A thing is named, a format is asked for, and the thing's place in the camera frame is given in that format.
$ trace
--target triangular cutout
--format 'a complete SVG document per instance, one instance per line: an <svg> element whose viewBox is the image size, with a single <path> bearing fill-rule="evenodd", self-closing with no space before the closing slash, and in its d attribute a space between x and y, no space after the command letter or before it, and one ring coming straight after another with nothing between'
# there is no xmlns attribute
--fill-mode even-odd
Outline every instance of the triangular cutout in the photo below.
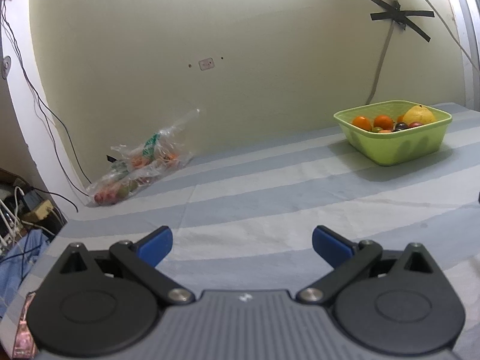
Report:
<svg viewBox="0 0 480 360"><path fill-rule="evenodd" d="M425 257L423 257L423 254L419 252L412 253L409 260L405 264L405 269L407 271L423 272L425 274L431 274L434 272Z"/></svg>
<svg viewBox="0 0 480 360"><path fill-rule="evenodd" d="M62 267L60 273L61 274L71 274L73 272L81 272L86 271L87 265L83 261L82 256L79 252L72 253L69 257L65 265Z"/></svg>

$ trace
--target gray ribbed panel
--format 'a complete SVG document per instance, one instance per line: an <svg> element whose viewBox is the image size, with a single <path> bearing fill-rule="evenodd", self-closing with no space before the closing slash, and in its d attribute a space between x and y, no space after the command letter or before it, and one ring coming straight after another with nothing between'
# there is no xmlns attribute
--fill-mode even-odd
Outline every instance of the gray ribbed panel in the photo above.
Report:
<svg viewBox="0 0 480 360"><path fill-rule="evenodd" d="M35 360L65 360L41 353ZM171 307L142 342L105 360L385 360L346 339L321 307L286 291L206 291ZM450 352L424 360L458 360Z"/></svg>

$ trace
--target clear plastic bag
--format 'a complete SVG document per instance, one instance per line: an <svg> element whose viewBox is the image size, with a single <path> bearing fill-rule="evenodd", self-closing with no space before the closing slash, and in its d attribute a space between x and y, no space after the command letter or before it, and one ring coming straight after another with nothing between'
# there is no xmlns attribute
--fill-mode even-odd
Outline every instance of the clear plastic bag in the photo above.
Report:
<svg viewBox="0 0 480 360"><path fill-rule="evenodd" d="M185 149L181 133L199 113L198 109L188 112L173 126L161 129L138 147L112 147L121 159L113 162L107 174L87 187L92 201L99 205L116 204L184 167L192 154Z"/></svg>

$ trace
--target blue cloth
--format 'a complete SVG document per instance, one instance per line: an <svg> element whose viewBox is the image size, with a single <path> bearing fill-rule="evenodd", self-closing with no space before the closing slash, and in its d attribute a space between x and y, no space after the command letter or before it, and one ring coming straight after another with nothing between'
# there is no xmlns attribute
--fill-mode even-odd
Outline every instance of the blue cloth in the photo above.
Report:
<svg viewBox="0 0 480 360"><path fill-rule="evenodd" d="M48 238L42 231L31 230L0 260L0 316L2 318L17 295L18 287L22 282L22 265L23 277L25 277L47 247ZM25 251L23 263L22 251Z"/></svg>

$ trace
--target blue gripper pad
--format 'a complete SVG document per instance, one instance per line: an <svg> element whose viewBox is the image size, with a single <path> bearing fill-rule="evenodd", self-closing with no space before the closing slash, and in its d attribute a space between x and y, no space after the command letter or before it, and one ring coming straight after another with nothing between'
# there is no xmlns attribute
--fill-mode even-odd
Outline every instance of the blue gripper pad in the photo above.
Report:
<svg viewBox="0 0 480 360"><path fill-rule="evenodd" d="M163 226L135 245L137 257L148 265L156 267L172 250L173 234L169 227Z"/></svg>
<svg viewBox="0 0 480 360"><path fill-rule="evenodd" d="M325 226L317 226L311 236L314 251L333 268L353 257L355 245Z"/></svg>

